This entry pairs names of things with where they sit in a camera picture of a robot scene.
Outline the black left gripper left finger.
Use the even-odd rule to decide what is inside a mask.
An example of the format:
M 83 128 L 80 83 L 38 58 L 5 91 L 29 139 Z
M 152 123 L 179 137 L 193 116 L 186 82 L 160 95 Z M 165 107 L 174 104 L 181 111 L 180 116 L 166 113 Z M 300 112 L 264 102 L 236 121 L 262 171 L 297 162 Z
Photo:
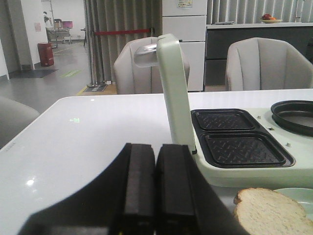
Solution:
M 152 235 L 155 156 L 147 144 L 127 143 L 93 181 L 32 214 L 21 235 Z

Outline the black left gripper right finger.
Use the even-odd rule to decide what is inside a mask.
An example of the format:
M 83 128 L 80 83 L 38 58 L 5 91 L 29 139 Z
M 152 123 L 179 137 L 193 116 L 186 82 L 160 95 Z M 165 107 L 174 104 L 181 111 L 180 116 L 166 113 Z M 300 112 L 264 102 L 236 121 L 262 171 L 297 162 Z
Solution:
M 204 179 L 187 146 L 162 146 L 156 185 L 158 235 L 247 234 Z

